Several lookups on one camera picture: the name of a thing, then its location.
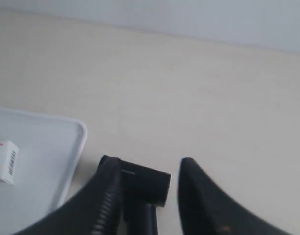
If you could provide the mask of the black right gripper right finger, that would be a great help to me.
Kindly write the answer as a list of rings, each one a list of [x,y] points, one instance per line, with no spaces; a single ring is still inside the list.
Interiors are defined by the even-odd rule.
[[[185,235],[284,235],[227,195],[193,158],[180,162],[177,203]]]

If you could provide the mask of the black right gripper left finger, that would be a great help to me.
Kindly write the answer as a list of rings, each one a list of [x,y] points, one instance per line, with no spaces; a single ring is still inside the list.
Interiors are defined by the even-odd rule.
[[[20,235],[115,235],[121,214],[121,162],[104,157],[88,183]]]

